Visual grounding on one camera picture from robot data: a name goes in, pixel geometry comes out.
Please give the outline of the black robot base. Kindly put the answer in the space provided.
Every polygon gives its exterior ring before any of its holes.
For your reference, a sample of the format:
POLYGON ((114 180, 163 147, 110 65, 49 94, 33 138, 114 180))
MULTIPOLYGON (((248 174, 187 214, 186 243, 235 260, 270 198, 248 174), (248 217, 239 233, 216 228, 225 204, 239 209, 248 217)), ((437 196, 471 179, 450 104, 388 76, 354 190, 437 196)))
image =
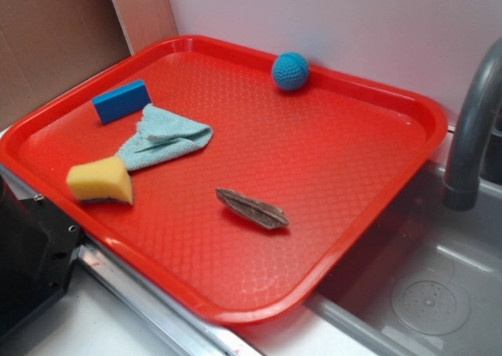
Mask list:
POLYGON ((67 293, 82 239, 49 199, 19 199, 1 180, 1 340, 67 293))

